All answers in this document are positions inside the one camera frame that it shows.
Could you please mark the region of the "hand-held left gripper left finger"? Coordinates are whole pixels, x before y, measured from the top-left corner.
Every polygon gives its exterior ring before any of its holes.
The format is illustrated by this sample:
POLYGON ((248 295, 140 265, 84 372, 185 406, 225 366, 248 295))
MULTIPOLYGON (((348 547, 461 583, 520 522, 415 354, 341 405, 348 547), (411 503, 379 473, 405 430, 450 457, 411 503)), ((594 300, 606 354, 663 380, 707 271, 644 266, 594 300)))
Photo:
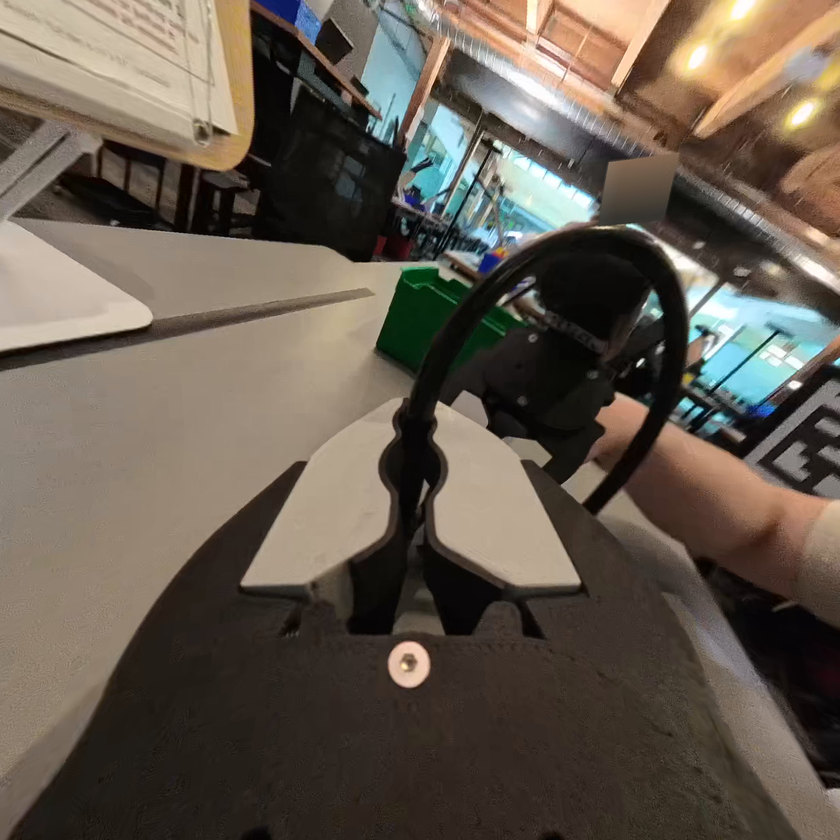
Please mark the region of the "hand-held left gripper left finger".
POLYGON ((330 604, 355 634, 389 634, 408 534, 389 466, 395 398, 340 430, 306 462, 247 568, 248 595, 330 604))

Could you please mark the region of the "person's right forearm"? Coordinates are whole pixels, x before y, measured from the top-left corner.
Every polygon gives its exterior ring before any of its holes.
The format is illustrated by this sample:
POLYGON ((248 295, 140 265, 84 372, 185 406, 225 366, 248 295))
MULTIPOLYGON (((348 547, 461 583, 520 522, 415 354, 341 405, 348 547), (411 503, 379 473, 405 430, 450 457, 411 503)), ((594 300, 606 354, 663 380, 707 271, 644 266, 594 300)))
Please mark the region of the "person's right forearm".
POLYGON ((837 500, 774 486, 741 460, 668 424, 626 492, 643 521, 604 524, 694 627, 725 619, 694 560, 709 560, 839 628, 837 500))

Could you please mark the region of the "black mesh cabinet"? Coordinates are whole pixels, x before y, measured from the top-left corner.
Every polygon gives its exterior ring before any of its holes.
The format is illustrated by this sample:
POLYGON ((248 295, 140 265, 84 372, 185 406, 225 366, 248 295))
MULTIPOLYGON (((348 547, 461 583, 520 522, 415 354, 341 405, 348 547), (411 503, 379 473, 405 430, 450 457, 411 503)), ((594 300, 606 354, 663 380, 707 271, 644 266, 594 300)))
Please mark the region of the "black mesh cabinet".
POLYGON ((332 249, 369 262, 406 162, 333 105, 302 90, 259 189, 254 239, 332 249))

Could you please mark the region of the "white document holder stand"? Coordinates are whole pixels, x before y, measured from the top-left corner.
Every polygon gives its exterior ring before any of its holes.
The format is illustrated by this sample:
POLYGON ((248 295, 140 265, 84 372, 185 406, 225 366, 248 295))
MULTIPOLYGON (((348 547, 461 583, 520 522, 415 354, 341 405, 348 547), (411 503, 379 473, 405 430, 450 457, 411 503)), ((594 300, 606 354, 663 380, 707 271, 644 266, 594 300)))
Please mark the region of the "white document holder stand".
POLYGON ((41 120, 1 167, 1 351, 147 328, 152 312, 11 218, 110 140, 223 172, 255 123, 249 2, 2 1, 2 108, 41 120))

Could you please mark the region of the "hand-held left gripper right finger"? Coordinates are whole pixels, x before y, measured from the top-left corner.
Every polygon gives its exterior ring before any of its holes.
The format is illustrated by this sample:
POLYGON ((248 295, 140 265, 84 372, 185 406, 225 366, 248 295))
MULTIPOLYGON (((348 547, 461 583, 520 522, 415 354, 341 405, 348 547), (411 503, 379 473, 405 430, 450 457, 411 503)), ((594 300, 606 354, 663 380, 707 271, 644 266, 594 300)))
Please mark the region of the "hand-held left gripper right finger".
POLYGON ((493 603, 582 593, 514 448, 442 403, 429 443, 439 476, 425 505, 423 572, 447 635, 471 635, 493 603))

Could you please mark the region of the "black white tag board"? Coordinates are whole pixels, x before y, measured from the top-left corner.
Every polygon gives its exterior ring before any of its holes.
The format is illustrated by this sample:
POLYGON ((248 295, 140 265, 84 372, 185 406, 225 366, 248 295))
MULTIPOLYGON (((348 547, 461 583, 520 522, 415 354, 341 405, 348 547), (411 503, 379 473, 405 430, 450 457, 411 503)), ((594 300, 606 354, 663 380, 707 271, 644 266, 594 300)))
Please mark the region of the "black white tag board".
POLYGON ((776 486, 838 500, 838 368, 814 374, 745 442, 741 458, 776 486))

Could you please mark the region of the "green plastic bin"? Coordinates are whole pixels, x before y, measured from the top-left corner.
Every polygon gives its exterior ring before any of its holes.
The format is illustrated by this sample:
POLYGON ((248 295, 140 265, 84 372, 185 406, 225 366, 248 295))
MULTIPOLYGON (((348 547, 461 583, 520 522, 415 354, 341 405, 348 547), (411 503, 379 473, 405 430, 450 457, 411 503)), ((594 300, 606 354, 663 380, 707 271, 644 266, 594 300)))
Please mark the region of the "green plastic bin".
MULTIPOLYGON (((435 266, 403 268, 376 349, 412 373, 419 372, 434 338, 470 292, 471 287, 466 283, 441 276, 435 266)), ((495 306, 470 334, 451 370, 525 325, 508 310, 495 306)))

